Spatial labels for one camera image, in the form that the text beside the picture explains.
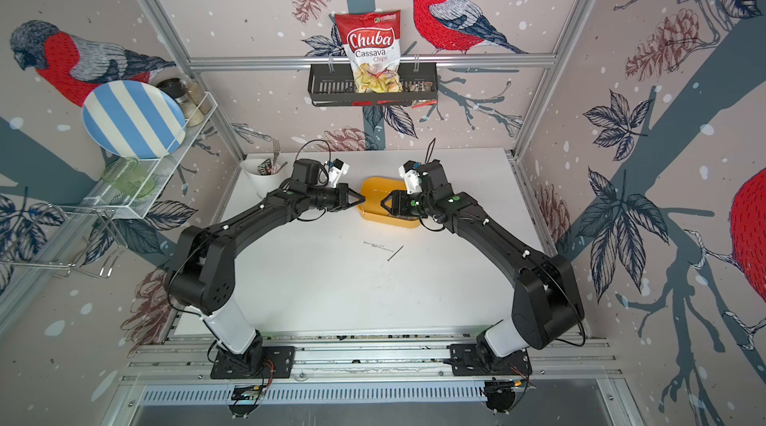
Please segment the yellow plastic storage box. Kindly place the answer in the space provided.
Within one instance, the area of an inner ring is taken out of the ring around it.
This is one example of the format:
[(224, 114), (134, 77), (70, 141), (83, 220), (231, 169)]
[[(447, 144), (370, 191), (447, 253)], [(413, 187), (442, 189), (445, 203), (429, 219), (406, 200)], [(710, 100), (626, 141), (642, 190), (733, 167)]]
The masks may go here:
[(405, 183), (384, 177), (370, 177), (362, 183), (361, 195), (365, 196), (365, 203), (357, 209), (364, 220), (381, 225), (416, 229), (420, 226), (417, 220), (402, 220), (391, 217), (387, 210), (381, 206), (381, 202), (395, 190), (404, 190)]

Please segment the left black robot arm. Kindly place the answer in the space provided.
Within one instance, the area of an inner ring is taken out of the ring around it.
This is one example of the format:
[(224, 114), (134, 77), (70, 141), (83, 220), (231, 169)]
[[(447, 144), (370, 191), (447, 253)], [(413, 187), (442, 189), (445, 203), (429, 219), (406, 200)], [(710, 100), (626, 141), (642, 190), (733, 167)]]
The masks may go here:
[(198, 314), (224, 352), (234, 357), (252, 354), (259, 332), (233, 298), (237, 256), (309, 210), (335, 213), (363, 204), (365, 198), (340, 180), (348, 170), (339, 159), (325, 164), (298, 159), (291, 176), (255, 206), (207, 228), (185, 229), (170, 261), (168, 298)]

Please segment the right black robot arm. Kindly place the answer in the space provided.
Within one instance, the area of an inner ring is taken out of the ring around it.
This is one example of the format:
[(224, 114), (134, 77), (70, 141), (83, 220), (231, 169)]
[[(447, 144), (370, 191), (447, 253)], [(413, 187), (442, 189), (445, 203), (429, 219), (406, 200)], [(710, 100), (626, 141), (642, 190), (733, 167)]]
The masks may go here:
[(504, 359), (527, 348), (541, 350), (567, 331), (584, 332), (584, 307), (571, 263), (547, 256), (493, 220), (471, 195), (453, 191), (438, 160), (409, 161), (399, 168), (405, 183), (381, 202), (397, 219), (435, 221), (483, 254), (510, 282), (510, 315), (480, 333), (478, 354), (484, 362)]

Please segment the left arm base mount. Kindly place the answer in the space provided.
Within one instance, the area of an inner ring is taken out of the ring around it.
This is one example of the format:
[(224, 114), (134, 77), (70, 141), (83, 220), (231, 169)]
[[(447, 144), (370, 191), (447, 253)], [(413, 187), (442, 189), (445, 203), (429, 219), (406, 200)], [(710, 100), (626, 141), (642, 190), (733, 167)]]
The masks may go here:
[(276, 379), (290, 377), (295, 361), (294, 346), (265, 346), (258, 333), (242, 354), (234, 354), (222, 345), (215, 345), (217, 354), (209, 358), (213, 380), (247, 380), (235, 386), (229, 400), (233, 419), (247, 419), (267, 399)]

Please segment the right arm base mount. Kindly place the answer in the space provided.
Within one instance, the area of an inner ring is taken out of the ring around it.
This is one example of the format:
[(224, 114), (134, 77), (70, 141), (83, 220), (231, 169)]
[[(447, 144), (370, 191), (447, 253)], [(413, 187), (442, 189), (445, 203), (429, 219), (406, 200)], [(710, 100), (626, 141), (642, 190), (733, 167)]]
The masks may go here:
[(498, 356), (492, 352), (482, 333), (475, 344), (453, 343), (449, 352), (449, 358), (443, 363), (451, 367), (454, 376), (488, 377), (481, 391), (487, 408), (494, 413), (509, 414), (532, 385), (533, 370), (524, 348), (507, 356)]

